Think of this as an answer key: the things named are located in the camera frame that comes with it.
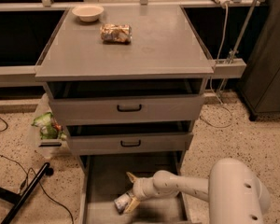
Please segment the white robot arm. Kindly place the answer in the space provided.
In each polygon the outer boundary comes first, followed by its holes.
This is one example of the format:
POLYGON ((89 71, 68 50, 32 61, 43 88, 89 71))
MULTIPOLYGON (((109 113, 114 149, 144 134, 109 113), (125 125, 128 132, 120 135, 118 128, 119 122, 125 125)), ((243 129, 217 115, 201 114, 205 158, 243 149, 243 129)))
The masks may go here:
POLYGON ((210 224, 264 224, 271 204, 270 193, 260 179, 241 161, 217 161, 207 179, 174 175, 160 170, 152 177, 127 176, 133 188, 117 200, 118 210, 132 212, 140 202, 178 193, 209 204, 210 224))

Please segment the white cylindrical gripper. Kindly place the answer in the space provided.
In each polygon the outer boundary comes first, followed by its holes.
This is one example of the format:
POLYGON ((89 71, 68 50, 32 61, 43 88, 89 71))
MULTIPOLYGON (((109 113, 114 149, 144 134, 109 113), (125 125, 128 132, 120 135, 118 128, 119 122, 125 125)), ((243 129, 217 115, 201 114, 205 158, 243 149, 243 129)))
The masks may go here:
POLYGON ((127 172, 126 175, 133 183, 133 195, 136 197, 131 198, 124 209, 124 214, 129 214, 140 204, 140 201, 153 198, 156 194, 156 189, 154 187, 152 177, 138 178, 136 175, 130 172, 127 172))

